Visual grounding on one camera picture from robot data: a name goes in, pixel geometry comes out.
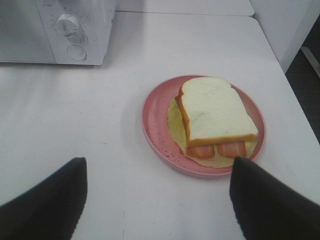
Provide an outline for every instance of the pink plate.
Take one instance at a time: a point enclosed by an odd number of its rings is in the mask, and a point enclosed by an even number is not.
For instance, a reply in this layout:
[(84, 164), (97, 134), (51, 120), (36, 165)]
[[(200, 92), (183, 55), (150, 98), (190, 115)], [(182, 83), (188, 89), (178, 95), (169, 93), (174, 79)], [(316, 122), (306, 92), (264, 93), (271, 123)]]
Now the pink plate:
[[(202, 75), (183, 75), (171, 78), (156, 86), (146, 97), (142, 112), (141, 121), (144, 135), (153, 150), (170, 167), (196, 177), (210, 178), (213, 176), (227, 175), (232, 167), (214, 168), (201, 166), (195, 161), (187, 158), (179, 152), (178, 145), (172, 140), (168, 128), (167, 117), (170, 100), (178, 94), (181, 85)], [(251, 159), (254, 161), (266, 141), (266, 124), (264, 117), (255, 102), (241, 89), (232, 85), (243, 101), (246, 111), (251, 116), (258, 128), (258, 143)]]

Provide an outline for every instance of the microwave door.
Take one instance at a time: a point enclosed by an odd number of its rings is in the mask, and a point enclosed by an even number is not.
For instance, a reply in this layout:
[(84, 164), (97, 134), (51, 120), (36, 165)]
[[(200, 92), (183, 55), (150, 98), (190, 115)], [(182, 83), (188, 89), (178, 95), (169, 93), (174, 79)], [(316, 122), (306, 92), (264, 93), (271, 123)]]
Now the microwave door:
[(35, 0), (0, 0), (0, 62), (56, 62)]

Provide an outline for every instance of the floor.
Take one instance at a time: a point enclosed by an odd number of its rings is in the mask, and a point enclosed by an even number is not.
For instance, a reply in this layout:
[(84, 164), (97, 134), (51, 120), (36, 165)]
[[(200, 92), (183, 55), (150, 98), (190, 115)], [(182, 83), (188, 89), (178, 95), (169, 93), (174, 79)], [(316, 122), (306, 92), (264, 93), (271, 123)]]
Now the floor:
[[(320, 17), (312, 27), (303, 46), (308, 47), (320, 63)], [(285, 75), (320, 143), (320, 77), (301, 50), (295, 56)]]

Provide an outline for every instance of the microwave button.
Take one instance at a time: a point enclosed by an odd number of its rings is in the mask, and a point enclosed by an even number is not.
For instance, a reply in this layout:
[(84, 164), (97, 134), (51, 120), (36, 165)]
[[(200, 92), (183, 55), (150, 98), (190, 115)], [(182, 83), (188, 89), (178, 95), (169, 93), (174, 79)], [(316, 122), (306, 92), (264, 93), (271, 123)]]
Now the microwave button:
[(79, 20), (68, 13), (61, 14), (56, 23), (57, 29), (67, 38), (74, 38), (82, 31)]
[(76, 46), (76, 45), (69, 46), (66, 52), (68, 53), (69, 57), (72, 58), (73, 60), (80, 61), (80, 60), (87, 59), (86, 51), (80, 46)]

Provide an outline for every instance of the bread crust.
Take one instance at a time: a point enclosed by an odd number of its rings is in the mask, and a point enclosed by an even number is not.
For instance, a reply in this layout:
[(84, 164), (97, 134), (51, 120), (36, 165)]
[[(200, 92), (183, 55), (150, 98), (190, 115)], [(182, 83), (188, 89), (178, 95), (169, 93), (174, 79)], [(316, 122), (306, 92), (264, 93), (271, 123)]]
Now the bread crust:
[(232, 135), (232, 136), (221, 136), (221, 137), (210, 137), (210, 138), (196, 138), (190, 140), (190, 125), (189, 117), (182, 103), (183, 85), (179, 88), (178, 95), (175, 97), (176, 102), (178, 103), (179, 109), (182, 114), (182, 122), (186, 134), (186, 145), (188, 147), (196, 147), (203, 145), (212, 145), (212, 144), (225, 144), (225, 143), (234, 143), (234, 142), (244, 142), (244, 141), (253, 141), (258, 137), (258, 134), (243, 134), (243, 135)]

